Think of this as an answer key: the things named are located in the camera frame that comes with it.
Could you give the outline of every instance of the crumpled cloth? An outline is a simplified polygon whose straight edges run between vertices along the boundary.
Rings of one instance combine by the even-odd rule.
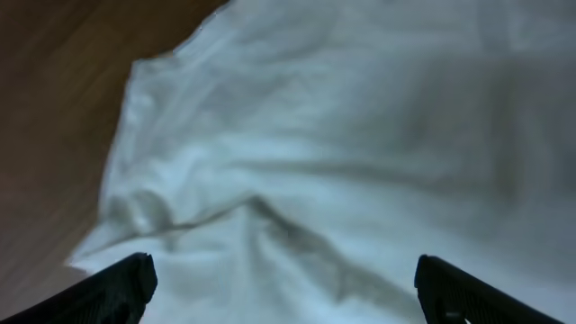
[[[134,63],[100,219],[142,323],[423,323],[436,255],[576,318],[576,5],[236,0]]]

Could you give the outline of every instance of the white cloth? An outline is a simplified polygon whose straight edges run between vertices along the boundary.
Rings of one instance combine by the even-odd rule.
[[[576,6],[236,0],[134,64],[100,222],[142,323],[422,323],[420,254],[576,318]]]

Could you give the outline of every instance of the wooden surface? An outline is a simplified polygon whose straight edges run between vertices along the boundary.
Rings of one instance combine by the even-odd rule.
[[[0,0],[0,319],[71,285],[134,59],[221,0]]]

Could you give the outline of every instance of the brown surface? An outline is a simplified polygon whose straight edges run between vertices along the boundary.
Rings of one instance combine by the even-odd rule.
[[[0,0],[0,319],[82,277],[131,62],[171,50],[221,0]]]

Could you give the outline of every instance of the black object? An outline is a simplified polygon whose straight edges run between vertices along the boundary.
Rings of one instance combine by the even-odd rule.
[[[435,256],[421,256],[414,286],[428,324],[562,324]]]
[[[152,256],[136,253],[0,324],[136,324],[157,283]]]

